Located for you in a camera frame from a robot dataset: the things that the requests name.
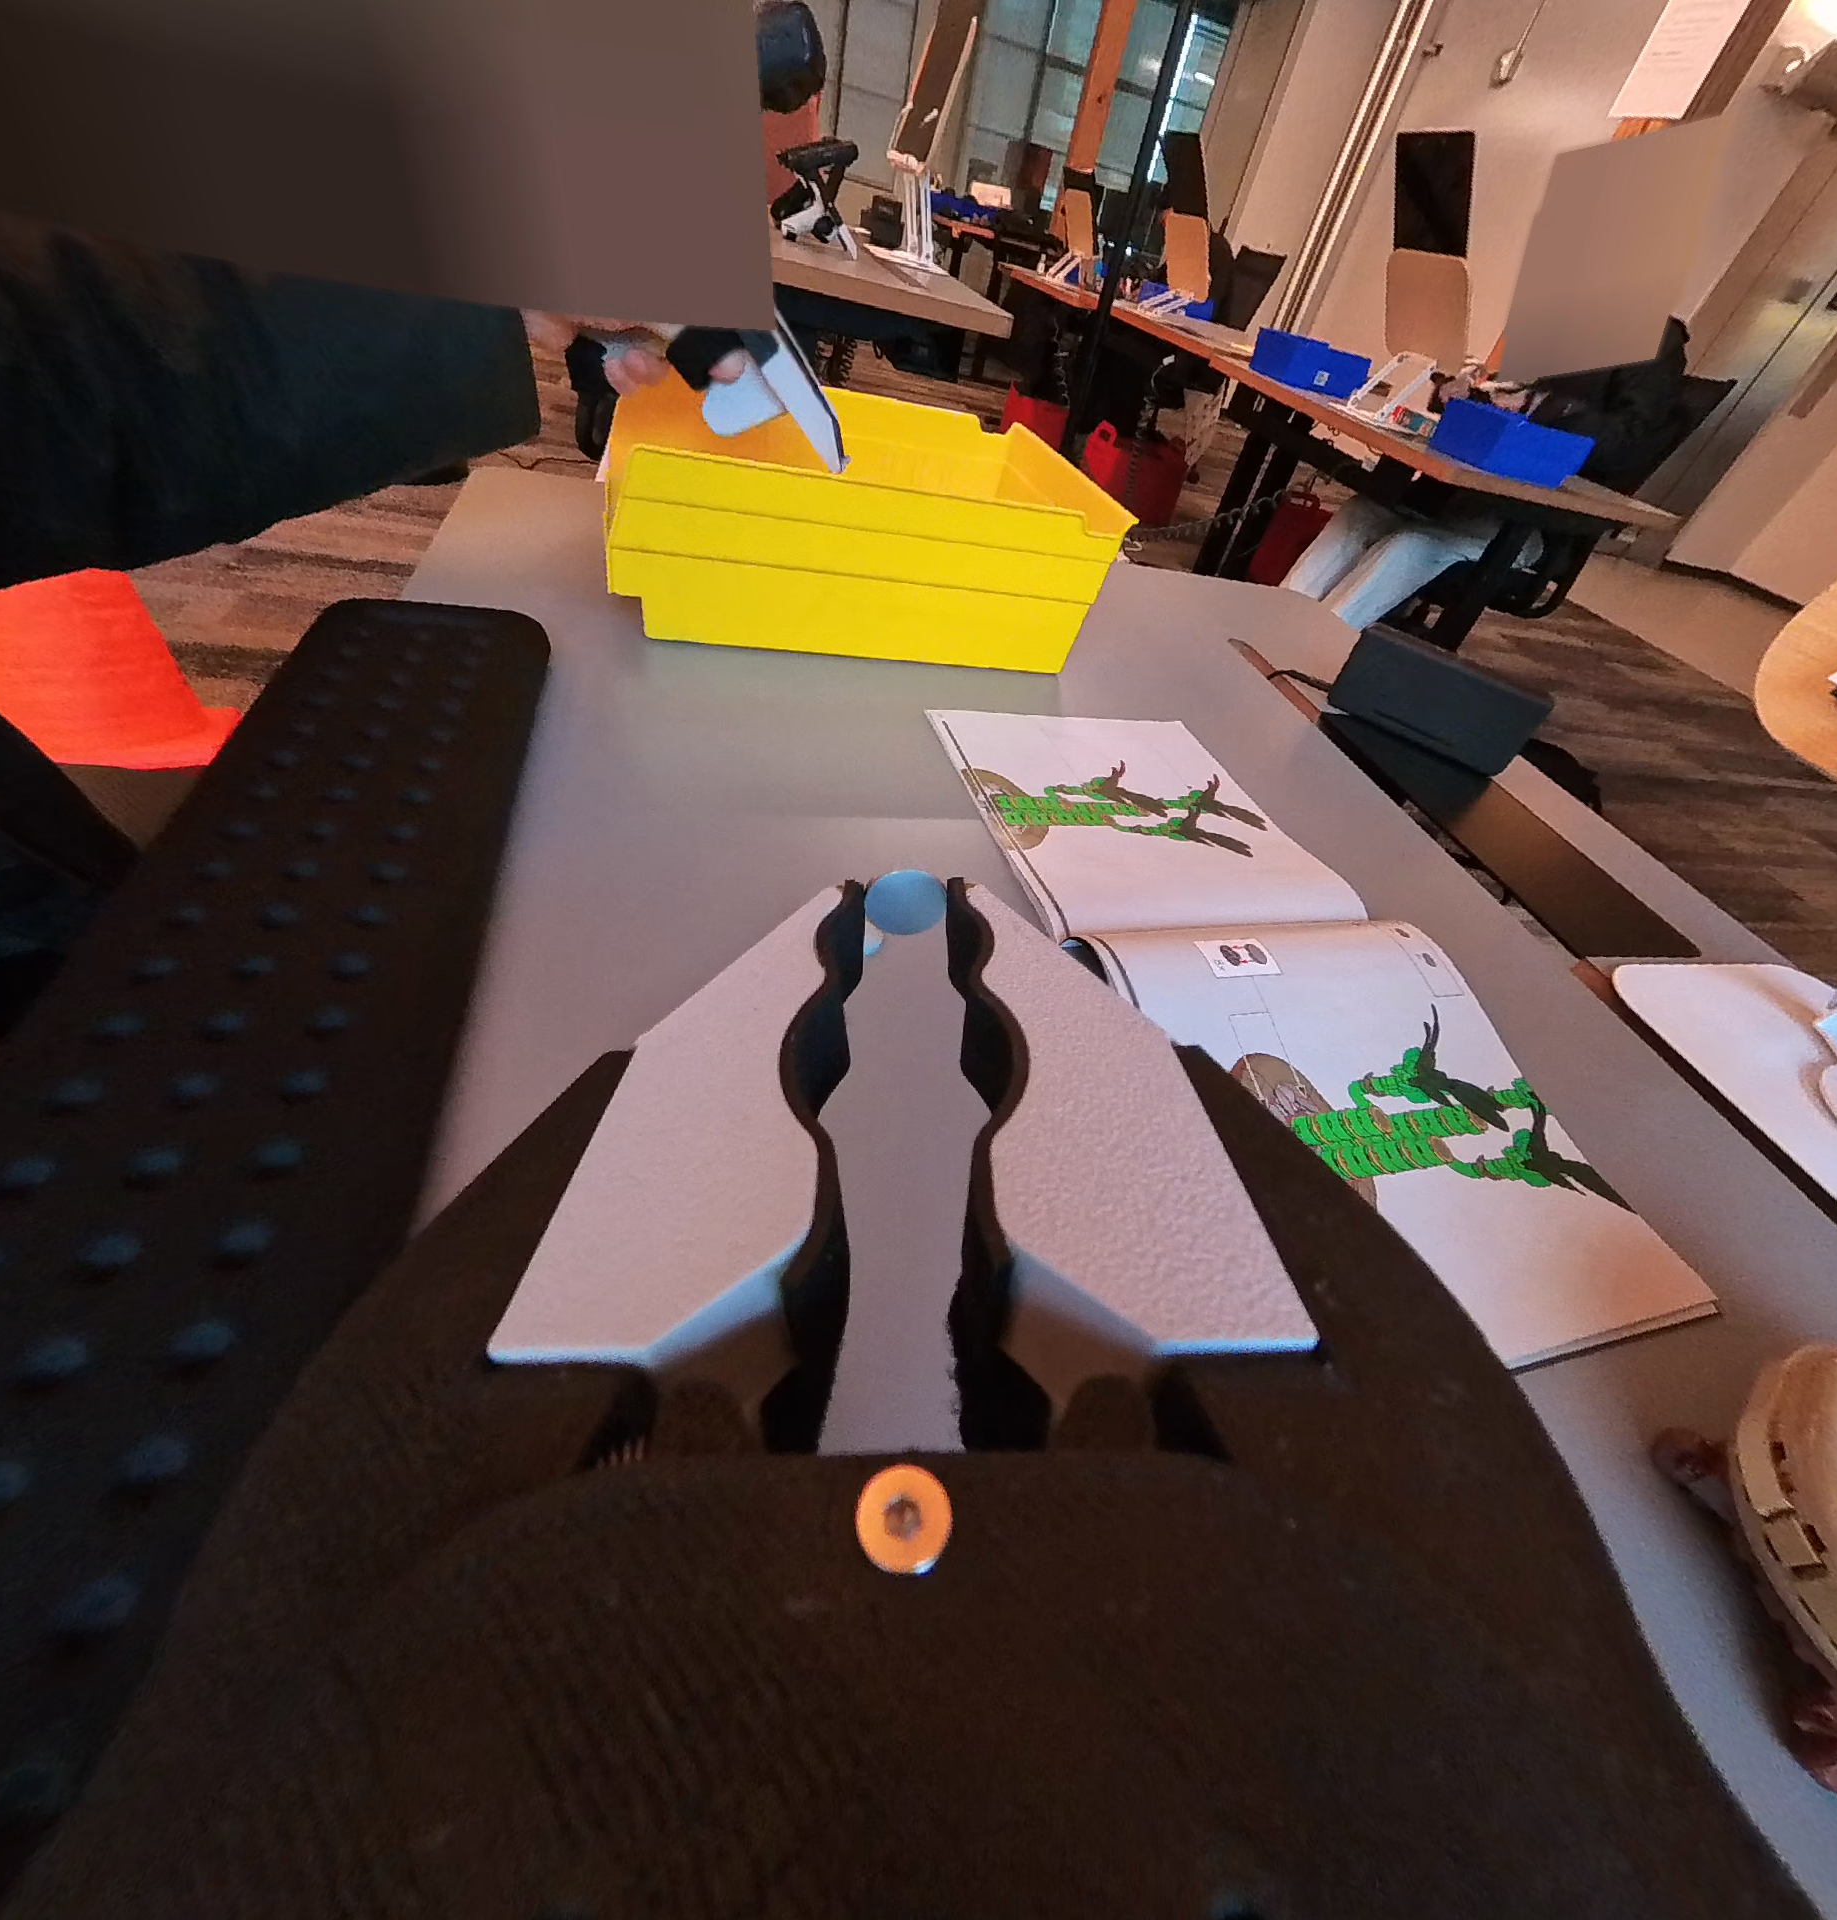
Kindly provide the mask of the red container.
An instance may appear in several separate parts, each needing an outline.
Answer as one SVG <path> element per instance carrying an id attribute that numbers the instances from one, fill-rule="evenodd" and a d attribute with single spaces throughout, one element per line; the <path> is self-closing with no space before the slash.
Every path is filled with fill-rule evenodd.
<path id="1" fill-rule="evenodd" d="M 1136 526 L 1171 526 L 1189 460 L 1183 442 L 1155 432 L 1122 436 L 1100 419 L 1083 442 L 1081 467 Z"/>
<path id="2" fill-rule="evenodd" d="M 1333 508 L 1312 489 L 1288 489 L 1272 508 L 1244 577 L 1252 585 L 1285 585 L 1294 564 L 1321 537 Z"/>

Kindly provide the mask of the long wooden office table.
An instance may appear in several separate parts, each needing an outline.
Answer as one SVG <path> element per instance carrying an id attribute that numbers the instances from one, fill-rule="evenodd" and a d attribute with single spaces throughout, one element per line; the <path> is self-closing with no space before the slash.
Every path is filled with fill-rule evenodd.
<path id="1" fill-rule="evenodd" d="M 1543 489 L 1445 459 L 1430 442 L 1361 419 L 1321 393 L 1304 393 L 1255 374 L 1248 365 L 1248 353 L 1238 346 L 1225 346 L 1224 336 L 1209 324 L 1176 324 L 1171 316 L 1148 314 L 1132 303 L 1114 304 L 1112 318 L 1209 365 L 1220 378 L 1233 382 L 1239 399 L 1228 410 L 1231 419 L 1243 430 L 1264 435 L 1272 447 L 1291 443 L 1300 465 L 1324 467 L 1341 483 L 1365 483 L 1369 492 L 1378 492 L 1396 487 L 1394 473 L 1411 473 L 1460 493 L 1509 501 L 1529 526 L 1553 526 L 1559 531 L 1568 526 L 1598 526 L 1602 531 L 1607 526 L 1629 526 L 1640 532 L 1664 534 L 1678 527 L 1678 517 L 1664 508 L 1599 489 L 1581 478 L 1567 478 L 1556 489 Z"/>

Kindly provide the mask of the person's left hand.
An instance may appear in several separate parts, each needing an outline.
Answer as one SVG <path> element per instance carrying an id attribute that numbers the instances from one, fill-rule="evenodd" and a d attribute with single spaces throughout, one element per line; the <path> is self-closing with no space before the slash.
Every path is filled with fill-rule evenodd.
<path id="1" fill-rule="evenodd" d="M 572 387 L 599 383 L 612 393 L 649 389 L 670 372 L 670 348 L 690 339 L 707 346 L 710 328 L 577 316 L 526 308 L 520 311 L 529 342 L 566 362 Z"/>

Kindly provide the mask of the person's left forearm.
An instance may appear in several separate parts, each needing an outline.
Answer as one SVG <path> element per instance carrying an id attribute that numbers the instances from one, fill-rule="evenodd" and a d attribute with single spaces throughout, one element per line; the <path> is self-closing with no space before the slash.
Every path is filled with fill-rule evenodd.
<path id="1" fill-rule="evenodd" d="M 0 213 L 0 591 L 243 543 L 536 432 L 514 309 Z"/>

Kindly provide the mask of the white cardboard sheet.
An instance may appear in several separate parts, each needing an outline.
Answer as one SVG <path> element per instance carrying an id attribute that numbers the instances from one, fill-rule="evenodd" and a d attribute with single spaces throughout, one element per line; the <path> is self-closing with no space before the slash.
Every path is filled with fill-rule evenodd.
<path id="1" fill-rule="evenodd" d="M 1630 961 L 1614 996 L 1791 1162 L 1837 1162 L 1837 988 L 1785 963 Z"/>

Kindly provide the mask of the black power adapter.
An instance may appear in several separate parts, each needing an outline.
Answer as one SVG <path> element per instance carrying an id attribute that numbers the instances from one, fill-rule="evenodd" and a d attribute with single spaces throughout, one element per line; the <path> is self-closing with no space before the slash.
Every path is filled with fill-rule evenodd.
<path id="1" fill-rule="evenodd" d="M 1327 692 L 1337 715 L 1493 779 L 1553 713 L 1519 688 L 1383 622 L 1361 629 Z"/>

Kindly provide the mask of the open instruction booklet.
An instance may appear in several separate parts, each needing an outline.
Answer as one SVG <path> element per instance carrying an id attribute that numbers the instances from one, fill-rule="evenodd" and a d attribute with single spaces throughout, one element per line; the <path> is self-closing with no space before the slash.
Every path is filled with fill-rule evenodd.
<path id="1" fill-rule="evenodd" d="M 1381 1214 L 1507 1367 L 1719 1312 L 1451 954 L 1371 918 L 1183 725 L 925 718 L 1045 932 Z"/>

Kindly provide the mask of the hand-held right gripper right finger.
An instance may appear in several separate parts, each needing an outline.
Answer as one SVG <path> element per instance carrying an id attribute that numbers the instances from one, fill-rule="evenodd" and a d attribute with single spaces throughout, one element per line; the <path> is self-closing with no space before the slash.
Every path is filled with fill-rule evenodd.
<path id="1" fill-rule="evenodd" d="M 989 889 L 947 883 L 971 1148 L 947 1325 L 971 1453 L 1035 1451 L 1096 1378 L 1308 1356 L 1316 1331 L 1167 1036 Z"/>

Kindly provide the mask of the black pole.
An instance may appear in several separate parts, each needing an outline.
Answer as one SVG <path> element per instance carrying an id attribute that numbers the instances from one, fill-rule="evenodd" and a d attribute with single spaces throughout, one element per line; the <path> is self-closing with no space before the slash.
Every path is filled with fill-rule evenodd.
<path id="1" fill-rule="evenodd" d="M 1155 207 L 1155 185 L 1152 183 L 1154 157 L 1162 140 L 1165 118 L 1171 111 L 1171 93 L 1173 84 L 1180 73 L 1185 43 L 1192 31 L 1192 7 L 1178 2 L 1171 7 L 1171 31 L 1162 45 L 1161 73 L 1152 87 L 1152 104 L 1144 120 L 1144 133 L 1140 138 L 1140 146 L 1132 163 L 1132 185 L 1125 201 L 1119 227 L 1107 235 L 1105 255 L 1104 255 L 1104 278 L 1096 292 L 1096 316 L 1087 328 L 1083 336 L 1083 353 L 1080 360 L 1080 378 L 1075 387 L 1072 399 L 1072 436 L 1080 442 L 1083 436 L 1083 416 L 1092 406 L 1092 396 L 1096 389 L 1096 374 L 1104 357 L 1104 342 L 1107 339 L 1111 314 L 1114 308 L 1114 298 L 1119 292 L 1119 284 L 1126 271 L 1126 262 L 1146 239 L 1146 230 L 1152 226 L 1152 213 Z"/>

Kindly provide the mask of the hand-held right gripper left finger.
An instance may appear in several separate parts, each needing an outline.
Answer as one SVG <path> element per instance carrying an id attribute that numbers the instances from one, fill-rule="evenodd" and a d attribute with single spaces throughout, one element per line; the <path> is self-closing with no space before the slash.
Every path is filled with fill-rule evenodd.
<path id="1" fill-rule="evenodd" d="M 731 1396 L 812 1453 L 849 1308 L 835 1143 L 864 887 L 816 894 L 647 1029 L 514 1300 L 491 1365 L 624 1365 Z"/>

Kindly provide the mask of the round wooden table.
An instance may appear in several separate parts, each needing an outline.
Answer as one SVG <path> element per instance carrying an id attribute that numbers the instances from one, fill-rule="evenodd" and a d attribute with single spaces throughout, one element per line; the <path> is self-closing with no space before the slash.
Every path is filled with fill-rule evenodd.
<path id="1" fill-rule="evenodd" d="M 1837 781 L 1837 581 L 1797 612 L 1766 650 L 1752 706 L 1791 755 Z"/>

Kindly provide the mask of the beige office table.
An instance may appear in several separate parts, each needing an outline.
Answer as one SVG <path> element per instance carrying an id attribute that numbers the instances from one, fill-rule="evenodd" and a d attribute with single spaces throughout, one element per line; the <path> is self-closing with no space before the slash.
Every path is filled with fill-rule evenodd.
<path id="1" fill-rule="evenodd" d="M 1004 340 L 1011 314 L 971 292 L 960 278 L 905 255 L 883 255 L 859 243 L 849 255 L 842 243 L 770 232 L 773 280 L 830 303 L 894 314 L 912 324 L 979 334 Z"/>

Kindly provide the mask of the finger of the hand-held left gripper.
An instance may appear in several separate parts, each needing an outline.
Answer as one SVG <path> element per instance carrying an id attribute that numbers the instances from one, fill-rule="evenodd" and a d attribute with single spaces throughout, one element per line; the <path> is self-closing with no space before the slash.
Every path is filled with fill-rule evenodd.
<path id="1" fill-rule="evenodd" d="M 786 324 L 775 324 L 764 339 L 760 376 L 778 410 L 803 432 L 825 471 L 842 474 L 849 465 L 842 422 Z"/>

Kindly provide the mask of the grey desk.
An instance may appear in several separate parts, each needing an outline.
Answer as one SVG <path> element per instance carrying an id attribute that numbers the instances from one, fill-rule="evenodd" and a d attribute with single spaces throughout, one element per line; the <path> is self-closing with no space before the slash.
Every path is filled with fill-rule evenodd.
<path id="1" fill-rule="evenodd" d="M 921 869 L 1016 887 L 930 708 L 1178 719 L 1361 896 L 1445 948 L 1535 1092 L 1722 1302 L 1520 1376 L 1594 1512 L 1652 1656 L 1821 1915 L 1837 1795 L 1786 1755 L 1740 1563 L 1650 1465 L 1730 1428 L 1755 1374 L 1837 1346 L 1837 1223 L 1528 936 L 1238 653 L 1328 678 L 1342 625 L 1280 591 L 1118 564 L 1058 678 L 646 641 L 602 587 L 602 489 L 478 471 L 406 595 L 522 612 L 550 638 L 424 1226 L 607 1051 L 636 1040 L 811 894 Z"/>

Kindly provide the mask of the green bamboo brick model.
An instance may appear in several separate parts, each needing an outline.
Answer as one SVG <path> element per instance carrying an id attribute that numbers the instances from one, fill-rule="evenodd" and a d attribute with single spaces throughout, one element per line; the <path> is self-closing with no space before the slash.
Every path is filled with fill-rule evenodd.
<path id="1" fill-rule="evenodd" d="M 1837 1793 L 1837 1347 L 1774 1360 L 1730 1438 L 1667 1428 L 1650 1462 L 1730 1530 L 1788 1645 L 1785 1744 Z"/>

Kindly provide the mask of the white wall notice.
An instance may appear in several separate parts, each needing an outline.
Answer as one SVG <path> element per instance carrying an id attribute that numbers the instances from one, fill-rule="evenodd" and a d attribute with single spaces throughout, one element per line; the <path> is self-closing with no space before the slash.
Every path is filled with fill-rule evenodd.
<path id="1" fill-rule="evenodd" d="M 1683 120 L 1748 2 L 1670 2 L 1644 39 L 1607 118 Z"/>

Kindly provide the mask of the orange plastic cone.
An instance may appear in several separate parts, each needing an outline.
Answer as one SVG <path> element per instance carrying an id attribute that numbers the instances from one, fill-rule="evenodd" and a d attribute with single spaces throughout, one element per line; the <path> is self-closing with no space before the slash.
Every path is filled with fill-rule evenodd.
<path id="1" fill-rule="evenodd" d="M 0 591 L 0 715 L 54 762 L 206 767 L 239 722 L 184 680 L 126 573 Z"/>

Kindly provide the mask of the blue plastic bin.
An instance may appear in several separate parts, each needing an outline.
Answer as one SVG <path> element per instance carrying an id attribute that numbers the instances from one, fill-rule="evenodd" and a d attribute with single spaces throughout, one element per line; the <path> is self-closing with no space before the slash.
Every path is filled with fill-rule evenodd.
<path id="1" fill-rule="evenodd" d="M 1347 401 L 1371 376 L 1371 360 L 1304 334 L 1258 328 L 1248 369 L 1291 392 Z"/>
<path id="2" fill-rule="evenodd" d="M 1472 399 L 1448 399 L 1432 435 L 1432 452 L 1493 478 L 1559 489 L 1593 459 L 1594 442 Z"/>

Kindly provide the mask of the yellow plastic bin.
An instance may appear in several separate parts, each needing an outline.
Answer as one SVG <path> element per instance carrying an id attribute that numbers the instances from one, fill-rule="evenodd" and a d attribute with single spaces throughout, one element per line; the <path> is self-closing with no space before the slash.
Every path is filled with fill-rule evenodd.
<path id="1" fill-rule="evenodd" d="M 679 378 L 622 399 L 608 595 L 652 641 L 1058 674 L 1132 516 L 1023 426 L 830 399 L 842 474 L 792 419 L 710 435 Z"/>

